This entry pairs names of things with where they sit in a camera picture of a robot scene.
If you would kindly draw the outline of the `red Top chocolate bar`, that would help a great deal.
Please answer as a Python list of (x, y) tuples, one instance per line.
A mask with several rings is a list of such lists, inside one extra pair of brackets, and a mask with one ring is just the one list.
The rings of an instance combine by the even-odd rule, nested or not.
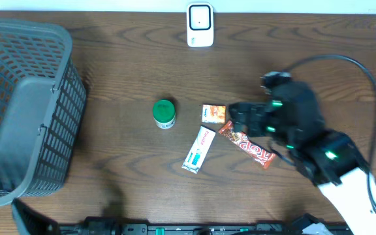
[(254, 161), (258, 162), (264, 169), (267, 169), (275, 154), (263, 148), (262, 146), (250, 141), (249, 137), (243, 133), (234, 131), (234, 125), (228, 121), (220, 130), (219, 134), (228, 138), (233, 144), (246, 152)]

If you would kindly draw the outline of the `small orange snack packet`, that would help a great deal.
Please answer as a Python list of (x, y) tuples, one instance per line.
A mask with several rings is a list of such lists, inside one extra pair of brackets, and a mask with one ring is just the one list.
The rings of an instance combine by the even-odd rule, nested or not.
[(222, 124), (225, 122), (226, 106), (224, 105), (202, 105), (202, 122)]

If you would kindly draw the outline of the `white Panadol medicine box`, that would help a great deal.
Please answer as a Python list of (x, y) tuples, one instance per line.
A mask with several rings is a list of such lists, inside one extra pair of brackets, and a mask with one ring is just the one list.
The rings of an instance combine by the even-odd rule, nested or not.
[(197, 174), (201, 169), (202, 163), (206, 158), (214, 138), (215, 131), (201, 126), (198, 135), (181, 167), (194, 174)]

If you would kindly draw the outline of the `green lid white jar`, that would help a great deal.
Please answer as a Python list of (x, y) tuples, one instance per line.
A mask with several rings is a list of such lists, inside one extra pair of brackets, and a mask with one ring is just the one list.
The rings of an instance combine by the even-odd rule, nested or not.
[(162, 99), (157, 101), (152, 108), (153, 118), (160, 129), (169, 129), (176, 122), (176, 109), (172, 102)]

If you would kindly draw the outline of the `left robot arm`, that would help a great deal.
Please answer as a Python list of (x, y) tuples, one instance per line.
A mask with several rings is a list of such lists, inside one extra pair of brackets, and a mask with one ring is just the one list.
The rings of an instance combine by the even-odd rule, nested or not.
[(112, 235), (121, 234), (122, 226), (115, 219), (86, 217), (76, 224), (61, 224), (33, 210), (20, 199), (11, 203), (12, 217), (19, 234), (28, 235)]

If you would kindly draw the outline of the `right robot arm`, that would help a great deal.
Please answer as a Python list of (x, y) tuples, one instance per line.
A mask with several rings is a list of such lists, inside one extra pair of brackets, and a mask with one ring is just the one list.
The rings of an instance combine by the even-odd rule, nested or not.
[(270, 87), (267, 102), (229, 106), (235, 131), (285, 146), (296, 170), (317, 187), (353, 234), (376, 234), (376, 184), (368, 162), (345, 133), (328, 129), (304, 82)]

